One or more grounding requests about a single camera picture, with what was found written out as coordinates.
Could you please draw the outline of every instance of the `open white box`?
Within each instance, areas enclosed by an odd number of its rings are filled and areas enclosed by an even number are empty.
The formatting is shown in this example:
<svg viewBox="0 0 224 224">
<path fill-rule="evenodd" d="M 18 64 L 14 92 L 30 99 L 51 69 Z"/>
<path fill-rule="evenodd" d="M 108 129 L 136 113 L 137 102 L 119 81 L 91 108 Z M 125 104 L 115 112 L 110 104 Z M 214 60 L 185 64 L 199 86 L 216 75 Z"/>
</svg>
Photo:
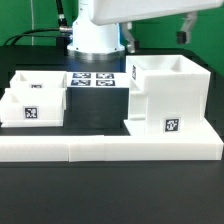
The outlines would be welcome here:
<svg viewBox="0 0 224 224">
<path fill-rule="evenodd" d="M 181 55 L 127 56 L 126 72 L 131 76 L 126 124 L 129 129 L 136 124 L 132 134 L 137 127 L 143 135 L 191 133 L 204 122 L 206 69 Z"/>
<path fill-rule="evenodd" d="M 66 88 L 65 71 L 17 70 L 10 81 L 11 88 Z"/>
<path fill-rule="evenodd" d="M 0 102 L 2 127 L 62 126 L 64 88 L 5 89 Z"/>
</svg>

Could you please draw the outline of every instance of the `white block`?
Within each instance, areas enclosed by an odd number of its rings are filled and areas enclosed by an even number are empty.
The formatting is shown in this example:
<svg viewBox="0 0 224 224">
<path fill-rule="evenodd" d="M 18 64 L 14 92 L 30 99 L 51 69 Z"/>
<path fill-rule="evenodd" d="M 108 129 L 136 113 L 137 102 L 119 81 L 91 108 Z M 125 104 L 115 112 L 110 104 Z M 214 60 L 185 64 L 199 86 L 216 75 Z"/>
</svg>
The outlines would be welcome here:
<svg viewBox="0 0 224 224">
<path fill-rule="evenodd" d="M 181 55 L 127 56 L 132 77 L 129 120 L 144 120 L 144 134 L 165 132 L 178 119 L 178 131 L 188 133 L 204 120 L 210 72 Z"/>
<path fill-rule="evenodd" d="M 69 161 L 104 161 L 103 140 L 100 136 L 76 137 L 69 143 Z"/>
<path fill-rule="evenodd" d="M 65 89 L 5 89 L 0 102 L 2 127 L 62 126 Z"/>
<path fill-rule="evenodd" d="M 66 137 L 0 137 L 0 162 L 68 161 Z"/>
<path fill-rule="evenodd" d="M 17 70 L 10 81 L 11 88 L 66 88 L 65 71 Z"/>
</svg>

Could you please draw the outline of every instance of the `white base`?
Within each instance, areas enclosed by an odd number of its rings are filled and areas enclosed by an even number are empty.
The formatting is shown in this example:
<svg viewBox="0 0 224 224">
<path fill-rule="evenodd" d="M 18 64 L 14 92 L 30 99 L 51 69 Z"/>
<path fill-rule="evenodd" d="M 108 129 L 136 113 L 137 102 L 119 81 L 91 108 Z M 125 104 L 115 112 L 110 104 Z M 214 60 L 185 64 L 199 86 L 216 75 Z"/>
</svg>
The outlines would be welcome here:
<svg viewBox="0 0 224 224">
<path fill-rule="evenodd" d="M 61 127 L 63 120 L 48 120 L 48 121 L 5 121 L 1 128 L 18 128 L 18 127 Z"/>
<path fill-rule="evenodd" d="M 0 162 L 221 160 L 222 140 L 207 121 L 203 129 L 178 136 L 0 137 Z"/>
</svg>

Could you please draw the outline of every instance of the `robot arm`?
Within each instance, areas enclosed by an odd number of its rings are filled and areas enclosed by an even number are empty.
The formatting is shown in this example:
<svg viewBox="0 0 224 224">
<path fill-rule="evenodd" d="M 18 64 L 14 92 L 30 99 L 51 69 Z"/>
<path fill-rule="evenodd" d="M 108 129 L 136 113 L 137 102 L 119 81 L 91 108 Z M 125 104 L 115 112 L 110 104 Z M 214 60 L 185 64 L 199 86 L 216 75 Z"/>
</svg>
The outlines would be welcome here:
<svg viewBox="0 0 224 224">
<path fill-rule="evenodd" d="M 217 8 L 224 0 L 79 0 L 79 17 L 73 23 L 68 54 L 87 60 L 107 60 L 124 54 L 119 26 L 134 53 L 138 48 L 129 30 L 131 21 L 186 13 L 178 43 L 188 43 L 197 11 Z"/>
<path fill-rule="evenodd" d="M 220 7 L 223 0 L 89 0 L 89 17 L 97 25 L 123 23 Z"/>
</svg>

